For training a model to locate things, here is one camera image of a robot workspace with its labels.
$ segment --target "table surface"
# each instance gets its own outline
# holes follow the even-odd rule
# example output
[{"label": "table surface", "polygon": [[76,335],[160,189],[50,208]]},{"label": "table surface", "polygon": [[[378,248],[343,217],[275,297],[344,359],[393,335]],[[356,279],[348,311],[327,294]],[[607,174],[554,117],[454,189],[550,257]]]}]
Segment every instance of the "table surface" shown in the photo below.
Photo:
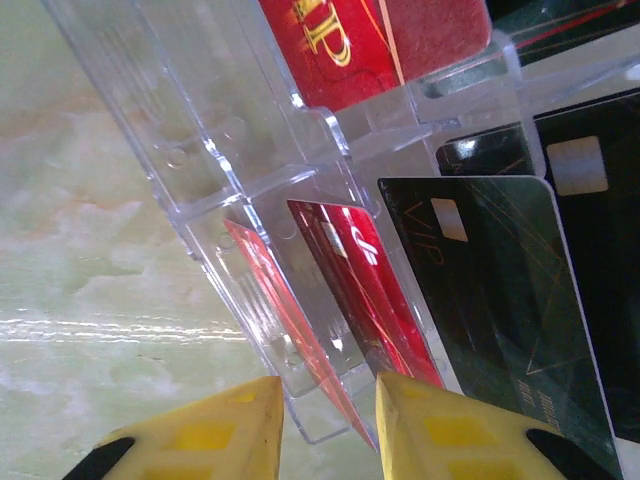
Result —
[{"label": "table surface", "polygon": [[[9,479],[266,374],[38,0],[0,2],[0,344]],[[287,418],[280,478],[301,475],[382,471],[355,433],[312,447]]]}]

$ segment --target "red card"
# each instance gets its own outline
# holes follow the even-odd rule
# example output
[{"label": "red card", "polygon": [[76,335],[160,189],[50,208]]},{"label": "red card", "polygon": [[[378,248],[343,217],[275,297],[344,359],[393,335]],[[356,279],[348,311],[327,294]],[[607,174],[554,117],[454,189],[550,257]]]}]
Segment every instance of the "red card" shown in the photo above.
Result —
[{"label": "red card", "polygon": [[481,52],[484,0],[259,0],[308,106],[338,111]]},{"label": "red card", "polygon": [[370,367],[442,386],[369,214],[289,200],[289,209]]},{"label": "red card", "polygon": [[373,446],[374,442],[362,423],[360,415],[342,387],[340,379],[329,363],[324,349],[317,341],[267,246],[253,230],[227,219],[224,223],[249,263],[267,301],[274,313],[278,315],[278,319],[296,346],[298,354],[304,360],[320,388],[362,438]]}]

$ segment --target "yellow plastic piece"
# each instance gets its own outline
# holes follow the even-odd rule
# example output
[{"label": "yellow plastic piece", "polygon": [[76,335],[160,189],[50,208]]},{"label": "yellow plastic piece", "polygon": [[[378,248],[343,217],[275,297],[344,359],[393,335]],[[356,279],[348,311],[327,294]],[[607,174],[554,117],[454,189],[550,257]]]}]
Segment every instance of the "yellow plastic piece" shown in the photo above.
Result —
[{"label": "yellow plastic piece", "polygon": [[280,378],[259,378],[116,430],[97,447],[135,444],[103,480],[275,480],[283,416]]},{"label": "yellow plastic piece", "polygon": [[397,373],[381,373],[376,420],[386,480],[565,480],[527,440],[550,426]]}]

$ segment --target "black card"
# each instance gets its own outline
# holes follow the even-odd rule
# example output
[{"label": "black card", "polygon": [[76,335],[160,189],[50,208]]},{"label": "black card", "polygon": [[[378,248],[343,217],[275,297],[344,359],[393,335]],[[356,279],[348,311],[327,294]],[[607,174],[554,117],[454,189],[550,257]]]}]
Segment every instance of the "black card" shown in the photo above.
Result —
[{"label": "black card", "polygon": [[555,426],[622,478],[549,185],[379,185],[463,392]]},{"label": "black card", "polygon": [[[536,126],[614,429],[640,443],[640,90],[540,115]],[[517,128],[441,147],[442,174],[498,174],[519,159]]]},{"label": "black card", "polygon": [[488,0],[493,26],[509,34],[524,65],[640,21],[640,2]]}]

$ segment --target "card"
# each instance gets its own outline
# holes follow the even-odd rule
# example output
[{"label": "card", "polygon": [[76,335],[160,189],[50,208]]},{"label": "card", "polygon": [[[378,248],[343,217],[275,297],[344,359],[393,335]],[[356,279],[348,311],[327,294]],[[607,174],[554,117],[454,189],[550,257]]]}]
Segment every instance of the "card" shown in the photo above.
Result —
[{"label": "card", "polygon": [[637,0],[488,0],[494,27],[513,39],[523,65],[635,25]]},{"label": "card", "polygon": [[374,375],[398,371],[442,386],[369,214],[353,206],[288,204]]},{"label": "card", "polygon": [[379,185],[463,392],[553,425],[621,478],[549,186],[528,176]]},{"label": "card", "polygon": [[291,338],[298,354],[318,386],[362,438],[373,446],[375,441],[371,439],[370,433],[345,392],[340,379],[325,355],[325,350],[318,343],[316,335],[300,310],[267,246],[253,230],[229,219],[225,219],[224,223],[249,264],[264,297],[282,323],[284,330]]},{"label": "card", "polygon": [[259,0],[300,94],[338,111],[481,52],[484,0]]},{"label": "card", "polygon": [[[640,443],[640,89],[536,126],[616,436]],[[506,126],[454,140],[436,153],[440,170],[498,174],[521,158],[518,138]]]}]

